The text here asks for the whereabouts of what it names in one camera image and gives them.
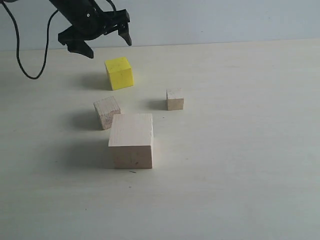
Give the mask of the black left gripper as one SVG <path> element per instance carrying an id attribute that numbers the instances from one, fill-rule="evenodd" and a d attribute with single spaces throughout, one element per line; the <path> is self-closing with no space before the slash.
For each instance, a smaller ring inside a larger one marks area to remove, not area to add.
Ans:
<path id="1" fill-rule="evenodd" d="M 62 15 L 71 26 L 58 34 L 58 41 L 66 43 L 70 53 L 80 54 L 89 59 L 94 58 L 93 50 L 84 42 L 95 40 L 101 35 L 117 31 L 128 46 L 132 46 L 129 33 L 130 16 L 126 9 L 117 11 L 102 11 L 98 6 L 77 9 L 75 15 Z"/>

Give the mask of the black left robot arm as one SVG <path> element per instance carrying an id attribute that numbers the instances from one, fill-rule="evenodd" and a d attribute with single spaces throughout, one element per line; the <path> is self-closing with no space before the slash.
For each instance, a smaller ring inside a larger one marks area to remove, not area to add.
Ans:
<path id="1" fill-rule="evenodd" d="M 129 13 L 126 9 L 117 10 L 113 1 L 108 1 L 111 11 L 103 11 L 94 0 L 52 0 L 51 3 L 71 23 L 58 34 L 59 43 L 67 46 L 70 53 L 92 59 L 94 52 L 86 42 L 115 31 L 128 46 L 132 45 Z"/>

